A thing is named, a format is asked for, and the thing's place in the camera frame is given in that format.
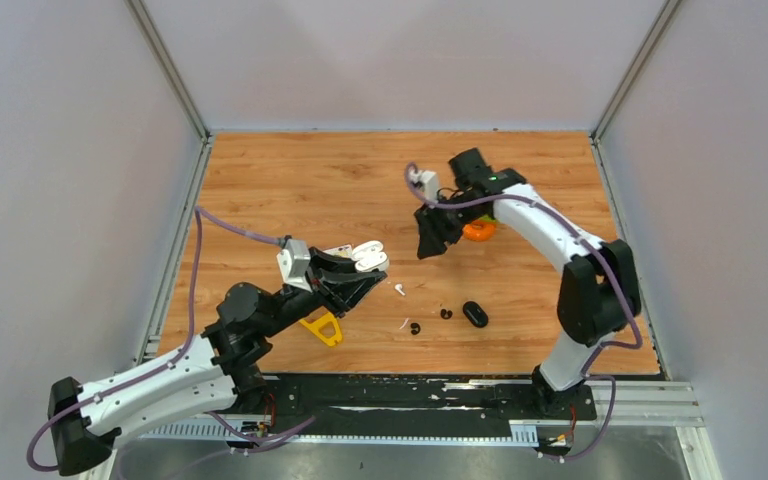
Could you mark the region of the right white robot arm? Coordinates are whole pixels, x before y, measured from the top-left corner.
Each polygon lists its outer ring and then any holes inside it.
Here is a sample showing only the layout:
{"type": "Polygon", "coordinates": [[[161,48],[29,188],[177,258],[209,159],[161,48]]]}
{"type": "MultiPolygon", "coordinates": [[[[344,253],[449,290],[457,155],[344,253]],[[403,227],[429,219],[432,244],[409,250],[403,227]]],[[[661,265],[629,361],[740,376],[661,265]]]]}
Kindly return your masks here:
{"type": "Polygon", "coordinates": [[[561,278],[557,317],[561,333],[534,373],[531,403],[544,417],[556,417],[571,403],[570,389],[581,384],[608,346],[639,349],[635,324],[641,298],[634,254],[622,239],[605,241],[575,225],[550,206],[525,176],[512,168],[495,170],[472,148],[448,165],[455,191],[441,195],[436,172],[414,163],[404,169],[409,191],[421,201],[414,218],[417,256],[444,254],[464,238],[465,227],[484,217],[509,227],[541,253],[561,278]],[[633,342],[615,336],[630,327],[633,342]]]}

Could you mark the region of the white earbud charging case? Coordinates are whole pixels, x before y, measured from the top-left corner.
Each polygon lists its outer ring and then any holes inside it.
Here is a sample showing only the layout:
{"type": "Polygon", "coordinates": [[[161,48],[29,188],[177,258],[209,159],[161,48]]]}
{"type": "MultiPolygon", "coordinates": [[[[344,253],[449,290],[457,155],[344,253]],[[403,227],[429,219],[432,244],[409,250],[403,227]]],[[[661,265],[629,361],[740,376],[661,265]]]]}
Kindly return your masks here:
{"type": "Polygon", "coordinates": [[[350,259],[357,272],[386,271],[390,265],[389,257],[381,241],[372,240],[355,246],[350,259]]]}

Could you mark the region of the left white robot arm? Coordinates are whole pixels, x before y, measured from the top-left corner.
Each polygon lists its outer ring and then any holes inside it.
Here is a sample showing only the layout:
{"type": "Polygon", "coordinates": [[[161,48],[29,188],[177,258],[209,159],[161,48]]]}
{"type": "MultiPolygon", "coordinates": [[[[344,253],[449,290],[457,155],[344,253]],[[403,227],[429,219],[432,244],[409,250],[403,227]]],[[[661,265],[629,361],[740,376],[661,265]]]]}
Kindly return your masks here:
{"type": "Polygon", "coordinates": [[[291,240],[276,260],[279,290],[232,285],[216,321],[175,350],[104,380],[66,377],[53,384],[48,417],[55,471],[83,473],[133,438],[192,415],[232,406],[258,411],[267,389],[257,363],[272,348],[269,338],[320,309],[343,317],[386,279],[389,266],[376,240],[343,255],[291,240]]]}

